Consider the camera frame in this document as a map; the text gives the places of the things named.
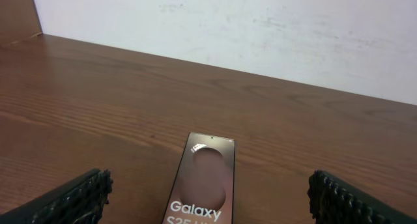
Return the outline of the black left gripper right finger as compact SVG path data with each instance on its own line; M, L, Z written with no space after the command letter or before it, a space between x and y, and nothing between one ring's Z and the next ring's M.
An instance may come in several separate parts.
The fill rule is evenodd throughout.
M308 197L316 224L416 224L415 218L326 171L309 177Z

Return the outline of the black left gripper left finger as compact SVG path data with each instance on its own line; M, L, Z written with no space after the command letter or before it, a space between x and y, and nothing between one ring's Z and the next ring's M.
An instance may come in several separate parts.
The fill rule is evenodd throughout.
M109 203L109 170L92 169L1 215L1 224L97 224Z

